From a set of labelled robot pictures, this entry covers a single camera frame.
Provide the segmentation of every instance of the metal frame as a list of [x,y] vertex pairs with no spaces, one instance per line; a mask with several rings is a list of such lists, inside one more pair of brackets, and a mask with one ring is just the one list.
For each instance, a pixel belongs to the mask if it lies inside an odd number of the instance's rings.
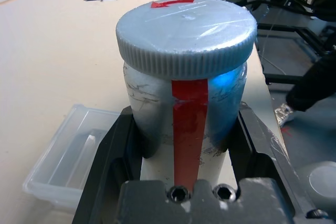
[[[297,33],[316,52],[316,54],[319,57],[323,57],[331,53],[330,51],[326,51],[324,49],[323,42],[320,40],[320,38],[316,36],[309,28],[306,27],[260,23],[258,24],[258,29]],[[302,76],[287,76],[283,74],[271,74],[271,73],[264,73],[264,75],[267,84],[270,83],[296,84],[302,78]]]

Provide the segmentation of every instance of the white sneaker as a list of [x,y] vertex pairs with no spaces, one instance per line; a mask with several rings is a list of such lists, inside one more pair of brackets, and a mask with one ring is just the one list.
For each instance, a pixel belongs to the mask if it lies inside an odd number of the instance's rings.
[[283,103],[279,108],[274,110],[275,116],[277,117],[278,124],[281,127],[289,121],[292,121],[295,118],[295,110],[293,110],[286,103]]

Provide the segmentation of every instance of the red arrow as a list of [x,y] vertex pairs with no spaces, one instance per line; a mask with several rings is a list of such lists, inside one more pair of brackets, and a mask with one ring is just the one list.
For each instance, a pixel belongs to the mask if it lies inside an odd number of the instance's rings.
[[160,7],[169,7],[171,4],[177,4],[177,3],[193,3],[194,0],[172,0],[167,2],[152,2],[151,8],[160,8]]

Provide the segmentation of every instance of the black holder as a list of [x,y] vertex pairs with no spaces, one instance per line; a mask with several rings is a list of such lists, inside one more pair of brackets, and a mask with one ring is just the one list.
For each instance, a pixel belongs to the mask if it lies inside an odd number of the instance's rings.
[[315,209],[279,140],[245,103],[225,140],[238,191],[212,191],[198,180],[192,192],[166,192],[161,181],[139,181],[142,142],[127,107],[99,145],[72,224],[333,223]]

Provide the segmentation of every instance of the screw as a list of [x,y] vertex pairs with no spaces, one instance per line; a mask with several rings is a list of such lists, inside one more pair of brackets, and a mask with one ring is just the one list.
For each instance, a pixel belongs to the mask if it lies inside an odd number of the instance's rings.
[[328,214],[321,209],[314,209],[307,213],[307,219],[329,219]]
[[219,200],[236,200],[236,191],[226,184],[219,184],[218,186],[216,186],[213,190],[213,194]]

